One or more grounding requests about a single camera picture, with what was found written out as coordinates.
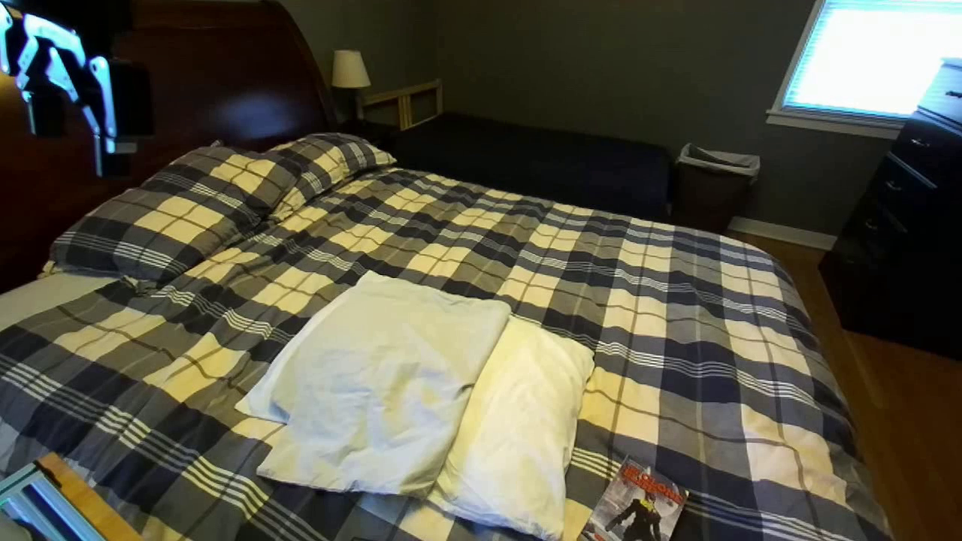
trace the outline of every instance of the white pillow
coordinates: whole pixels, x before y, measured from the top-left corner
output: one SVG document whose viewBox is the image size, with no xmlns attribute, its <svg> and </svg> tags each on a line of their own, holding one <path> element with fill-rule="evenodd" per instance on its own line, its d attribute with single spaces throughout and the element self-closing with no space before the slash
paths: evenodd
<svg viewBox="0 0 962 541">
<path fill-rule="evenodd" d="M 588 376 L 588 349 L 510 320 L 428 503 L 471 523 L 560 537 L 565 469 Z"/>
</svg>

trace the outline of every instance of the book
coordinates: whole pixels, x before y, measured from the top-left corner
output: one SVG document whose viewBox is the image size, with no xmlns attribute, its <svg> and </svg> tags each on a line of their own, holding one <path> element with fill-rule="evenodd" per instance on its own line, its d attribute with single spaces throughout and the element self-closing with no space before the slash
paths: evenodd
<svg viewBox="0 0 962 541">
<path fill-rule="evenodd" d="M 624 460 L 581 528 L 581 541 L 667 541 L 686 503 L 682 488 Z"/>
</svg>

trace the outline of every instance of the pillow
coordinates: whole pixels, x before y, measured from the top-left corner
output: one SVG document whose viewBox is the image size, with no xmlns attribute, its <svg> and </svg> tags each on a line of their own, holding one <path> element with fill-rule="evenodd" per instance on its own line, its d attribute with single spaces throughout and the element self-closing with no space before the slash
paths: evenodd
<svg viewBox="0 0 962 541">
<path fill-rule="evenodd" d="M 264 155 L 198 148 L 82 215 L 53 241 L 52 265 L 157 290 L 256 233 L 291 186 L 294 175 Z"/>
<path fill-rule="evenodd" d="M 298 175 L 298 184 L 278 205 L 270 219 L 288 219 L 308 201 L 329 192 L 368 169 L 395 166 L 395 155 L 372 148 L 371 140 L 345 131 L 312 131 L 267 151 L 284 169 Z"/>
<path fill-rule="evenodd" d="M 563 537 L 565 469 L 593 368 L 581 344 L 510 320 L 428 503 L 471 523 Z"/>
</svg>

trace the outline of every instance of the dark wooden dresser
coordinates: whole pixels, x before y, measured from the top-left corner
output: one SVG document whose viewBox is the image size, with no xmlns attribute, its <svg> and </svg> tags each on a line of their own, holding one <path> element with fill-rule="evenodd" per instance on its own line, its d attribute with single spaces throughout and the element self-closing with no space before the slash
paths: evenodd
<svg viewBox="0 0 962 541">
<path fill-rule="evenodd" d="M 962 59 L 931 81 L 820 273 L 845 328 L 962 357 Z"/>
</svg>

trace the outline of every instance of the baseboard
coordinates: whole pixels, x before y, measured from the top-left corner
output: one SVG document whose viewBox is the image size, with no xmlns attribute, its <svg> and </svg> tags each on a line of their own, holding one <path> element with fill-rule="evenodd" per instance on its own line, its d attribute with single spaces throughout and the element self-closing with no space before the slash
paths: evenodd
<svg viewBox="0 0 962 541">
<path fill-rule="evenodd" d="M 764 219 L 749 219 L 749 215 L 731 219 L 729 227 L 731 233 L 744 233 L 744 234 L 773 237 L 773 241 L 781 241 L 781 245 L 815 246 L 815 251 L 833 251 L 835 246 L 835 234 L 808 233 L 808 227 L 790 227 L 790 225 L 781 225 L 781 222 L 764 222 Z"/>
</svg>

